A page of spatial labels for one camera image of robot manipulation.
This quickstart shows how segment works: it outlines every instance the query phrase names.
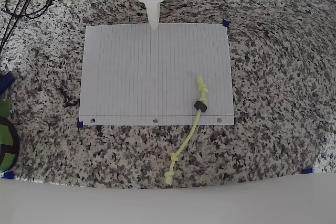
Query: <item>speckled granite surface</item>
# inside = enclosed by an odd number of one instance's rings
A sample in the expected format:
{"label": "speckled granite surface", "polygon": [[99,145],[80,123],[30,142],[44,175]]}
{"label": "speckled granite surface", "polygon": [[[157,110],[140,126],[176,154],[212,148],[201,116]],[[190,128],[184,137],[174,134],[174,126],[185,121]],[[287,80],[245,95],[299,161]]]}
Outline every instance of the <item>speckled granite surface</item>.
{"label": "speckled granite surface", "polygon": [[[5,0],[0,0],[3,10]],[[9,16],[1,12],[0,28]],[[161,22],[231,21],[236,124],[199,127],[173,187],[336,171],[336,0],[165,0]],[[55,0],[23,19],[1,55],[21,137],[17,179],[165,187],[169,153],[190,127],[77,129],[85,26],[144,23],[136,0]]]}

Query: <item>black cable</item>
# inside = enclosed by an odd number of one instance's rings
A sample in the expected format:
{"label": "black cable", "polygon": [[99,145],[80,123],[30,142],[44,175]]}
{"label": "black cable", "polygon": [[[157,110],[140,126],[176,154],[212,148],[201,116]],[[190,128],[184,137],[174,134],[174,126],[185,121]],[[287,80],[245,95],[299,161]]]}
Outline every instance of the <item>black cable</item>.
{"label": "black cable", "polygon": [[[6,0],[6,3],[5,3],[6,13],[10,14],[11,18],[10,18],[10,20],[8,22],[8,25],[6,27],[4,36],[3,36],[1,44],[0,44],[0,54],[1,54],[1,52],[2,52],[2,50],[4,48],[4,46],[5,46],[8,38],[10,37],[10,35],[12,34],[12,32],[13,32],[14,28],[16,27],[17,23],[19,22],[19,20],[22,17],[26,17],[26,18],[29,18],[29,19],[38,18],[38,17],[42,16],[47,11],[47,9],[49,8],[49,6],[52,5],[52,3],[53,3],[53,0],[46,0],[46,4],[42,8],[40,8],[37,11],[31,12],[31,13],[27,13],[27,7],[29,6],[29,4],[30,4],[31,1],[32,0],[26,0],[25,3],[23,4],[23,7],[22,7],[20,13],[16,14],[18,8],[20,7],[20,4],[21,4],[22,0],[18,1],[18,3],[16,4],[15,9],[14,9],[13,12],[11,12],[9,10],[9,7],[8,7],[9,0]],[[15,19],[15,22],[14,22],[13,26],[10,29],[11,23],[13,22],[14,19]]]}

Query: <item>white paper sheet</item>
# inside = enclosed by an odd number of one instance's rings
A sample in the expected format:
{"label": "white paper sheet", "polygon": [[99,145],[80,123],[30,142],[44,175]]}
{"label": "white paper sheet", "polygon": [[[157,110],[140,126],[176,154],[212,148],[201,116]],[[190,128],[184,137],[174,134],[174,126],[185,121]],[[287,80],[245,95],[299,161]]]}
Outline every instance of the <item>white paper sheet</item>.
{"label": "white paper sheet", "polygon": [[83,125],[191,125],[199,74],[209,89],[199,125],[234,124],[226,27],[88,26],[79,120]]}

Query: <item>yellow rope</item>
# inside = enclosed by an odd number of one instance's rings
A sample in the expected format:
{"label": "yellow rope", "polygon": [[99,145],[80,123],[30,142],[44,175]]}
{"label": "yellow rope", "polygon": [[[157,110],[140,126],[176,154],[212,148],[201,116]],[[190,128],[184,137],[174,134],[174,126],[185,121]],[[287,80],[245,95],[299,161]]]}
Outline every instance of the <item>yellow rope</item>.
{"label": "yellow rope", "polygon": [[[199,99],[199,101],[203,102],[205,105],[207,105],[207,101],[205,98],[205,94],[208,92],[208,89],[206,88],[206,85],[204,84],[203,78],[202,76],[198,76],[197,77],[197,83],[198,83],[198,89],[201,92],[201,98]],[[190,138],[193,136],[195,129],[197,127],[198,121],[201,117],[201,110],[198,110],[197,114],[196,114],[196,118],[194,120],[193,126],[189,132],[189,135],[187,136],[187,138],[184,140],[183,144],[181,145],[181,147],[177,150],[177,152],[175,153],[171,153],[170,154],[170,159],[172,160],[170,167],[169,167],[169,172],[166,172],[164,174],[165,177],[165,182],[168,185],[171,185],[173,183],[173,176],[175,175],[174,172],[174,165],[175,163],[179,160],[178,156],[179,154],[183,151],[184,147],[188,144]]]}

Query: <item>blue tape strip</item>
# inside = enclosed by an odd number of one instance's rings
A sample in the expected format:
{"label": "blue tape strip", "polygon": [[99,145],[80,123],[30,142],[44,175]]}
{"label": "blue tape strip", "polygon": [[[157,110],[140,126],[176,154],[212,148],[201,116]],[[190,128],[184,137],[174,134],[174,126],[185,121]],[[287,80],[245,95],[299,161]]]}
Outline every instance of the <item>blue tape strip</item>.
{"label": "blue tape strip", "polygon": [[15,81],[11,72],[8,72],[5,77],[0,80],[0,95]]}
{"label": "blue tape strip", "polygon": [[229,28],[230,23],[230,21],[226,21],[225,19],[223,19],[223,26],[225,26],[226,28]]}
{"label": "blue tape strip", "polygon": [[3,178],[14,179],[14,172],[13,171],[6,172]]}
{"label": "blue tape strip", "polygon": [[309,173],[314,173],[313,168],[302,169],[301,171],[301,174],[309,174]]}
{"label": "blue tape strip", "polygon": [[78,121],[77,122],[77,128],[79,128],[79,129],[83,128],[83,122]]}

